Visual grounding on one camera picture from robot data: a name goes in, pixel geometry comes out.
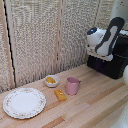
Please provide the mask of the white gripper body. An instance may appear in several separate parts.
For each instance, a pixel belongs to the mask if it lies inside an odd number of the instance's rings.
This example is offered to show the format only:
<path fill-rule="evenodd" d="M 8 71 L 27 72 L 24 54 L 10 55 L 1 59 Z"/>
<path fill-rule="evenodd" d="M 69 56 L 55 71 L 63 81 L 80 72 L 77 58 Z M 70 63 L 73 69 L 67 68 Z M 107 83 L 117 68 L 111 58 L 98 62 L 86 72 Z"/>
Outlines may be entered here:
<path fill-rule="evenodd" d="M 90 47 L 87 47 L 87 54 L 105 61 L 111 61 L 113 59 L 112 54 L 108 56 L 99 55 L 94 51 L 94 49 L 91 49 Z"/>

